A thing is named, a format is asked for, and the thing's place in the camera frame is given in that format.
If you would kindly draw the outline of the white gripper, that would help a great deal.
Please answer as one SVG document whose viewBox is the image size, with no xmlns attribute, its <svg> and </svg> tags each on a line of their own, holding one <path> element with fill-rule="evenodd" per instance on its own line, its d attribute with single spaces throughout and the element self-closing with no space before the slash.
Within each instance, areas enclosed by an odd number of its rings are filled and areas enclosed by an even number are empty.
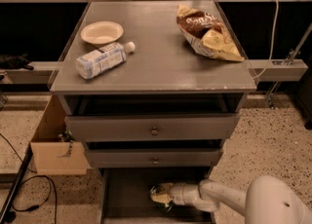
<svg viewBox="0 0 312 224">
<path fill-rule="evenodd" d="M 151 199 L 159 204 L 167 205 L 173 202 L 176 205 L 192 205 L 195 198 L 195 186 L 186 183 L 161 183 L 160 188 L 162 191 L 169 192 L 161 194 L 154 194 Z"/>
</svg>

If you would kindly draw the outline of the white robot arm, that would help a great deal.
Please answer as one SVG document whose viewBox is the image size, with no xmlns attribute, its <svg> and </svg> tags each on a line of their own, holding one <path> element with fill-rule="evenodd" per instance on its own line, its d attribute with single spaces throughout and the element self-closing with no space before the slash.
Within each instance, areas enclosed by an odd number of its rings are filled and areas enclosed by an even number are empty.
<svg viewBox="0 0 312 224">
<path fill-rule="evenodd" d="M 246 192 L 203 179 L 198 184 L 161 183 L 150 191 L 165 207 L 191 205 L 216 212 L 224 204 L 245 217 L 245 224 L 312 224 L 312 211 L 283 181 L 269 175 L 252 181 Z"/>
</svg>

